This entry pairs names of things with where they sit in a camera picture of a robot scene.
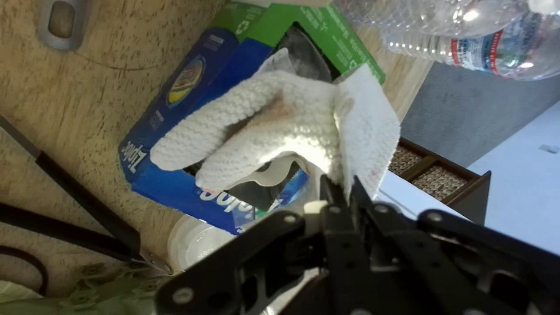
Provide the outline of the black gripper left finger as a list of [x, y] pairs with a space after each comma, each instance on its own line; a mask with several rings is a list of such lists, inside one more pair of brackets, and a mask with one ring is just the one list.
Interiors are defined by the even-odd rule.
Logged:
[[155, 315], [258, 315], [321, 262], [320, 220], [276, 211], [171, 276]]

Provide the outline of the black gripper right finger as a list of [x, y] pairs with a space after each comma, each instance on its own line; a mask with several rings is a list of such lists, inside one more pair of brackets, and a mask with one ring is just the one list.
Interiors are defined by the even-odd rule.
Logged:
[[356, 178], [342, 188], [323, 176], [320, 193], [348, 213], [370, 270], [402, 281], [416, 309], [560, 315], [556, 253], [437, 207], [409, 218]]

